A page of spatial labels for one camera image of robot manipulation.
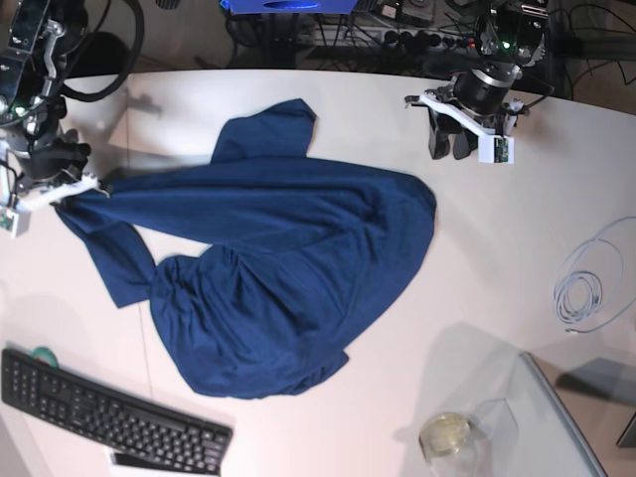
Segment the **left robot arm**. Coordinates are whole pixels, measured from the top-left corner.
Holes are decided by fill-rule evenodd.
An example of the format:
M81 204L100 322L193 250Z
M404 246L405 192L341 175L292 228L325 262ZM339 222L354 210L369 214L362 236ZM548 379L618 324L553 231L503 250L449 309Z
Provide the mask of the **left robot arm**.
M427 75L448 83L428 89L418 103L428 112L428 151L433 160L472 153L483 163L514 162L513 128L538 103L508 93L545 55L545 1L449 1L468 21L463 37L471 53L438 53L423 64Z

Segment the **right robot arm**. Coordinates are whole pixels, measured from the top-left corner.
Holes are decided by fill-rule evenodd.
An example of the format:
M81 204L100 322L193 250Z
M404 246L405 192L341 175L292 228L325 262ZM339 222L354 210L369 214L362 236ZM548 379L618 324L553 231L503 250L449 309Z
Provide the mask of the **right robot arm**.
M80 179L90 147L63 130L60 93L70 55L87 33L82 1L19 1L1 49L1 129L18 161L14 190L26 193Z

